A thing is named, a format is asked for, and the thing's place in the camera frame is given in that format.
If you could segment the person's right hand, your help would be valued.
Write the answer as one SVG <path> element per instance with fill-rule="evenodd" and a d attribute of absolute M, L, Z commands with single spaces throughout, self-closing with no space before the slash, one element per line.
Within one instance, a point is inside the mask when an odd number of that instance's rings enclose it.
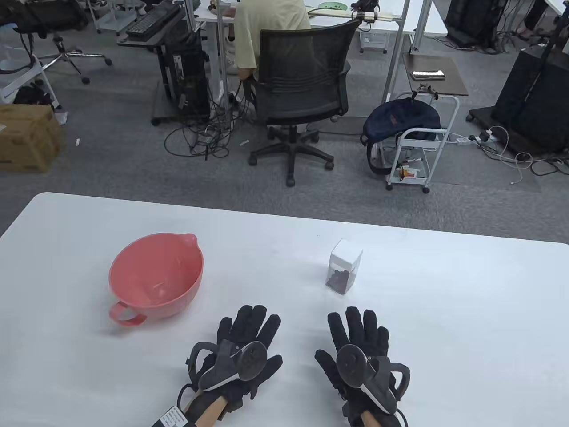
<path fill-rule="evenodd" d="M 387 356 L 389 350 L 389 331 L 378 326 L 376 313 L 372 310 L 360 314 L 357 307 L 350 306 L 346 309 L 348 329 L 345 330 L 339 313 L 332 312 L 328 315 L 329 329 L 336 350 L 340 350 L 346 344 L 354 344 L 362 350 L 365 356 Z M 365 425 L 362 414 L 368 411 L 371 415 L 379 413 L 379 408 L 368 395 L 357 388 L 348 386 L 341 378 L 336 367 L 335 358 L 325 350 L 315 352 L 315 360 L 325 372 L 333 388 L 347 403 L 345 417 L 352 427 Z"/>

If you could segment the person's left hand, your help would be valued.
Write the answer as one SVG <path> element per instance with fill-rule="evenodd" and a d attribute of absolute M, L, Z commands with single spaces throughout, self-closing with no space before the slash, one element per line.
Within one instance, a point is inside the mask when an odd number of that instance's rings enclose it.
<path fill-rule="evenodd" d="M 251 342 L 259 341 L 265 348 L 269 348 L 279 329 L 281 319 L 276 314 L 267 318 L 266 313 L 267 309 L 262 305 L 244 305 L 236 314 L 236 319 L 223 318 L 217 331 L 217 344 L 225 339 L 242 347 Z M 253 400 L 260 385 L 271 378 L 281 368 L 282 363 L 282 356 L 277 354 L 268 359 L 262 372 L 252 380 L 245 382 L 241 379 L 234 379 L 221 386 L 219 388 L 220 395 L 226 400 L 226 405 L 219 416 L 219 420 L 226 413 L 240 409 L 243 405 L 244 396 L 249 395 L 250 399 Z"/>

